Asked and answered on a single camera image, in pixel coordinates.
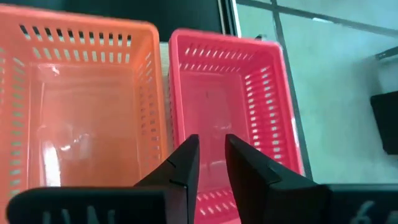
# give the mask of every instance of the plastic basket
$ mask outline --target plastic basket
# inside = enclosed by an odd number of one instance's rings
[[[1,211],[31,187],[131,186],[168,156],[152,24],[4,5],[0,17]]]
[[[281,48],[192,30],[176,30],[169,44],[174,144],[193,133],[200,137],[195,221],[239,222],[225,134],[303,174]]]

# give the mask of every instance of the pink plastic basket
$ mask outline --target pink plastic basket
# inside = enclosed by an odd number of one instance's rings
[[[303,174],[281,48],[192,30],[176,30],[169,47],[174,144],[190,134],[200,137],[195,222],[239,223],[225,134]]]

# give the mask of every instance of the orange plastic basket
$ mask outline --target orange plastic basket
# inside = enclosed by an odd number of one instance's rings
[[[39,186],[130,186],[167,157],[146,22],[0,6],[1,213]]]

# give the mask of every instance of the floor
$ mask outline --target floor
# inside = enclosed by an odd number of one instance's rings
[[[272,11],[238,1],[243,37],[277,41]],[[395,0],[278,0],[278,5],[362,24],[398,29]],[[373,55],[398,36],[280,13],[312,176],[318,183],[398,183],[398,159],[387,156],[369,97],[398,91],[398,60]]]

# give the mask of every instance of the basket bottom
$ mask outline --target basket bottom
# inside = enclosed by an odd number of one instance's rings
[[[29,187],[140,180],[132,70],[39,65],[32,77]]]
[[[242,79],[184,72],[181,86],[185,133],[200,137],[198,192],[228,187],[225,135],[232,133],[248,141]]]

